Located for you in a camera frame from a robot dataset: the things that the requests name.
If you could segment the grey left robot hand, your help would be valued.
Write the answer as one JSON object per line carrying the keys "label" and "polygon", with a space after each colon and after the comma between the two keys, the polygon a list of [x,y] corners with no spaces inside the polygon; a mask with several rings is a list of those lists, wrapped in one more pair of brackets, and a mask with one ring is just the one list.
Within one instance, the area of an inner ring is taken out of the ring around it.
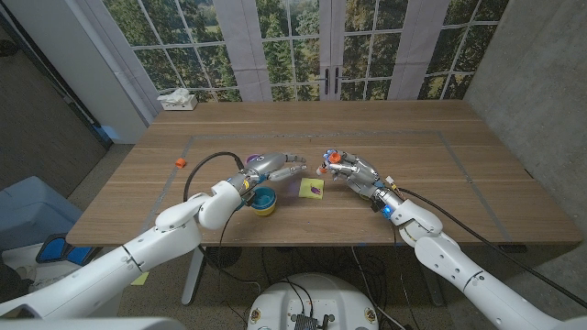
{"label": "grey left robot hand", "polygon": [[250,160],[242,170],[228,178],[227,182],[240,195],[244,195],[265,181],[282,181],[306,168],[306,159],[301,156],[281,152],[265,153]]}

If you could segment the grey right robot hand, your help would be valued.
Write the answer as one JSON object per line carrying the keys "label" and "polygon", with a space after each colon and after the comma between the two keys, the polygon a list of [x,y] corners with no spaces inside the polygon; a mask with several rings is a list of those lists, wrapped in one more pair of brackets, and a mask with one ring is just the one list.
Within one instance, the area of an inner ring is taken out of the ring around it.
{"label": "grey right robot hand", "polygon": [[329,149],[323,159],[316,173],[331,173],[334,181],[344,181],[353,192],[371,202],[373,212],[383,212],[385,217],[389,217],[405,201],[399,192],[384,184],[378,171],[364,158]]}

